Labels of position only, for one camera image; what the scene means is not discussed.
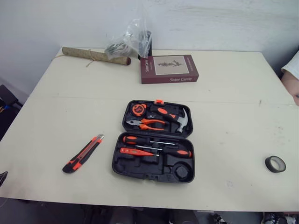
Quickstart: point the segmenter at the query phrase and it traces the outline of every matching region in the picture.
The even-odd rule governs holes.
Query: black tape roll
[[[267,168],[273,173],[284,172],[286,169],[285,162],[277,156],[270,156],[265,160]]]

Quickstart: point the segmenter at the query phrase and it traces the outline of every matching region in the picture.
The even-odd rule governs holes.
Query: person's arm
[[[281,82],[299,106],[299,51],[281,70],[284,73]]]

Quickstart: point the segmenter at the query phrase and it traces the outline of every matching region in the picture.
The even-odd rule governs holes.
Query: white wall
[[[298,0],[144,4],[155,49],[261,51],[276,72],[298,50]],[[0,0],[0,77],[30,94],[60,46],[103,48],[135,9],[136,0]]]

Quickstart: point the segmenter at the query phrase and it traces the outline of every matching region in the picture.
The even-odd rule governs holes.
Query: book
[[[149,56],[140,65],[142,84],[196,82],[199,77],[191,55]]]

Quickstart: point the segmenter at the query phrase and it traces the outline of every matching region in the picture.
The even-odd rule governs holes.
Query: plastic bag
[[[132,48],[124,42],[123,37],[112,40],[105,49],[105,54],[108,56],[108,59],[127,57],[131,52]]]
[[[140,57],[148,57],[151,48],[151,32],[146,27],[143,7],[142,10],[138,10],[138,13],[142,15],[129,23],[125,34],[112,40],[106,47],[105,53],[109,59],[129,56],[131,50],[136,51]]]
[[[147,30],[143,18],[132,20],[124,35],[124,42],[136,51],[140,57],[147,58],[151,44],[151,32]]]

